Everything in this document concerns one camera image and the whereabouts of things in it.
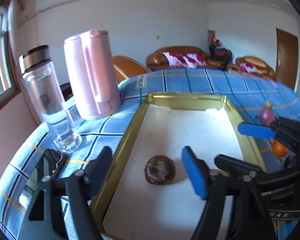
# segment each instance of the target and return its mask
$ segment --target doorway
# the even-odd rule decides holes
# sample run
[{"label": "doorway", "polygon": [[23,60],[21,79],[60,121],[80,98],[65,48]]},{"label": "doorway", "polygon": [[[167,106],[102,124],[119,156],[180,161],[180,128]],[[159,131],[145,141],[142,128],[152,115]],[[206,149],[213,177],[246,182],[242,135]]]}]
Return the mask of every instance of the doorway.
[{"label": "doorway", "polygon": [[294,90],[298,73],[298,37],[277,28],[275,80]]}]

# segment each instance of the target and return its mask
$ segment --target glass water bottle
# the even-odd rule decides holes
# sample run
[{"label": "glass water bottle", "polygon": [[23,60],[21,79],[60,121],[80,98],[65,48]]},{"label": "glass water bottle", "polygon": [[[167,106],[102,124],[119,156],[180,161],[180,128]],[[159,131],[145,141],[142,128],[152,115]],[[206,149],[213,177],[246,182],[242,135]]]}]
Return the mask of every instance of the glass water bottle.
[{"label": "glass water bottle", "polygon": [[45,122],[55,144],[67,153],[76,150],[82,141],[66,107],[51,61],[49,46],[31,49],[22,56],[20,66],[31,101]]}]

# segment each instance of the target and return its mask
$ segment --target sofa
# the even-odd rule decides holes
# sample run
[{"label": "sofa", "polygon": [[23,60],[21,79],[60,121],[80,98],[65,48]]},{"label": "sofa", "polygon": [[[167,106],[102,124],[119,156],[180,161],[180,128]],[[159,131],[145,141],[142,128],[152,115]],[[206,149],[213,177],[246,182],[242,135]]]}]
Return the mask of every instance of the sofa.
[{"label": "sofa", "polygon": [[165,57],[163,52],[170,52],[170,53],[176,53],[176,54],[189,54],[189,53],[196,53],[201,55],[206,63],[208,65],[198,67],[198,68],[208,68],[208,69],[220,69],[225,70],[226,65],[219,60],[213,60],[211,58],[208,58],[208,55],[206,52],[204,52],[202,49],[198,47],[193,46],[172,46],[172,47],[164,47],[161,49],[156,50],[153,54],[149,55],[147,57],[146,63],[147,67],[152,70],[161,70],[161,69],[178,69],[178,68],[184,68],[182,66],[169,66],[168,59]]},{"label": "sofa", "polygon": [[112,57],[115,79],[118,83],[130,77],[150,73],[151,70],[126,56]]},{"label": "sofa", "polygon": [[[255,67],[258,69],[259,73],[247,73],[243,71],[240,67],[241,63],[251,63],[255,65]],[[266,62],[261,60],[260,58],[253,57],[253,56],[245,56],[245,57],[239,57],[235,60],[235,64],[228,64],[227,70],[234,70],[241,74],[248,74],[251,76],[260,77],[263,79],[275,81],[275,72],[272,67],[270,67]]]}]

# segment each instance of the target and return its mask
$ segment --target pink pitcher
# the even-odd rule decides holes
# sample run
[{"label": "pink pitcher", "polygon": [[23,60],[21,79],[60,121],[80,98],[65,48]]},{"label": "pink pitcher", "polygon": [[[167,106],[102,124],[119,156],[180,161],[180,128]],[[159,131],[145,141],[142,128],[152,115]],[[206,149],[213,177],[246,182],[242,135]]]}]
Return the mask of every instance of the pink pitcher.
[{"label": "pink pitcher", "polygon": [[121,106],[107,31],[89,30],[65,40],[66,64],[82,118],[101,119]]}]

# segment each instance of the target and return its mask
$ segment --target blue plaid tablecloth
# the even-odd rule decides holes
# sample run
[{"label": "blue plaid tablecloth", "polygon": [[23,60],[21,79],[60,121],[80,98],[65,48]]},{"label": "blue plaid tablecloth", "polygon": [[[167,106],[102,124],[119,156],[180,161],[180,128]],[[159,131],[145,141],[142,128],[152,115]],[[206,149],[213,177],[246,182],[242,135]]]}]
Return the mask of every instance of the blue plaid tablecloth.
[{"label": "blue plaid tablecloth", "polygon": [[[67,101],[82,144],[68,155],[61,177],[71,175],[77,169],[84,169],[95,159],[104,146],[114,152],[133,115],[149,92],[196,92],[226,95],[247,122],[258,123],[255,115],[265,106],[267,100],[274,105],[274,113],[300,121],[300,97],[290,88],[277,83],[236,72],[208,69],[178,69],[152,72],[142,77],[127,79],[119,84],[122,106],[117,113],[101,120],[87,121],[80,117],[74,98]],[[269,143],[256,140],[269,172],[283,169],[284,159],[271,153]],[[19,203],[19,196],[37,161],[47,148],[57,149],[41,124],[24,142],[15,154],[0,179],[0,228],[9,239],[16,239],[25,214]],[[67,197],[62,197],[63,215],[70,239],[76,239],[71,211]],[[277,239],[285,239],[296,222],[281,224],[275,222]]]}]

